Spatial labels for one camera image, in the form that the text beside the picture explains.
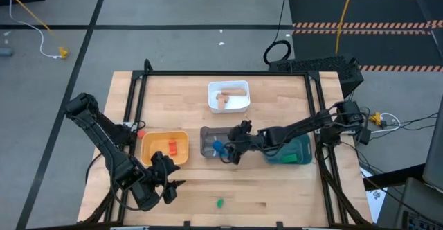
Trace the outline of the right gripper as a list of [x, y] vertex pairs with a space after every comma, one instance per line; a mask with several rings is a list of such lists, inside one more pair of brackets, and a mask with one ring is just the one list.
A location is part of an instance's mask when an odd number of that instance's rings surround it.
[[251, 129], [251, 121], [247, 120], [232, 127], [228, 132], [228, 146], [224, 147], [226, 154], [244, 154], [247, 151], [262, 150], [262, 137], [249, 134]]

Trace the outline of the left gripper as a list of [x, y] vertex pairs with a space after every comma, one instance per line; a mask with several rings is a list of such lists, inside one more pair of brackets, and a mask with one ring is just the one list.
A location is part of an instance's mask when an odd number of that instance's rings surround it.
[[[151, 167], [139, 169], [139, 172], [142, 175], [138, 188], [139, 196], [152, 196], [156, 193], [156, 187], [158, 186], [162, 186], [162, 191], [159, 193], [159, 196], [163, 196], [168, 175], [180, 169], [179, 166], [174, 164], [174, 161], [169, 158], [169, 156], [163, 155], [160, 151], [153, 154], [151, 162]], [[172, 182], [167, 183], [167, 189], [177, 189], [185, 182], [185, 180], [173, 180]]]

